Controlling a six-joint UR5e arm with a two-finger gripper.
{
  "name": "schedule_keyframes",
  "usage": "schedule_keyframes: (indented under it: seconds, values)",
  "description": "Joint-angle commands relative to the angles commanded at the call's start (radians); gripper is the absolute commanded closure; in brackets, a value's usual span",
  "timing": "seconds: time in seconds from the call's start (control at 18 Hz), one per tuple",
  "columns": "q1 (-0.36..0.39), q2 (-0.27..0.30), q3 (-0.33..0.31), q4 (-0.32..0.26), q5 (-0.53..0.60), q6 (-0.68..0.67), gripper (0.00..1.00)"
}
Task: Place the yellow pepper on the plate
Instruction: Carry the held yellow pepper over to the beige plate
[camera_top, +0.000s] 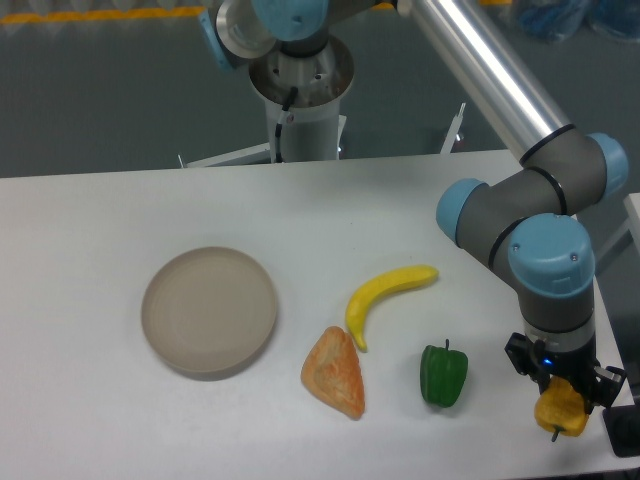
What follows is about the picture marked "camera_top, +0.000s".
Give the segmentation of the silver and grey robot arm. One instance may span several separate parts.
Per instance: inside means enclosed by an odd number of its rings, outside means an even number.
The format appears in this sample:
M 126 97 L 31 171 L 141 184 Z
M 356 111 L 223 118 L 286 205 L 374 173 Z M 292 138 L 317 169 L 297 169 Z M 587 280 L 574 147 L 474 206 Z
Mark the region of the silver and grey robot arm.
M 331 27 L 367 1 L 218 1 L 198 17 L 217 64 L 247 65 L 267 112 L 275 163 L 334 160 L 337 102 L 353 62 Z M 519 161 L 496 185 L 473 179 L 442 195 L 436 220 L 459 248 L 512 287 L 524 319 L 506 345 L 516 371 L 547 391 L 567 380 L 586 411 L 610 407 L 626 375 L 596 357 L 596 262 L 581 210 L 625 182 L 611 137 L 581 133 L 473 1 L 397 1 Z

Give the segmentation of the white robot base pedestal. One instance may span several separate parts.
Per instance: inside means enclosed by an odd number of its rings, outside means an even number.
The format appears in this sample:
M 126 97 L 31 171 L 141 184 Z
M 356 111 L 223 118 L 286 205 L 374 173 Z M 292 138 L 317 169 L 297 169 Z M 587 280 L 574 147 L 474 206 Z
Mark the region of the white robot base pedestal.
M 249 77 L 264 102 L 274 163 L 339 157 L 340 103 L 354 78 L 353 58 L 342 41 L 330 35 L 311 54 L 282 47 L 252 62 Z

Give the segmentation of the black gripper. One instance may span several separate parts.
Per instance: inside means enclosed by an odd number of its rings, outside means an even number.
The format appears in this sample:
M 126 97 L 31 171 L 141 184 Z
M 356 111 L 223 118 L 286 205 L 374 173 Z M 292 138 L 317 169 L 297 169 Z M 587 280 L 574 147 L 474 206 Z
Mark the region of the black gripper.
M 542 340 L 532 342 L 524 334 L 513 332 L 504 350 L 516 372 L 529 377 L 540 394 L 550 387 L 552 377 L 567 380 L 583 396 L 587 414 L 596 406 L 610 408 L 627 379 L 622 368 L 600 366 L 595 336 L 576 350 L 552 352 Z

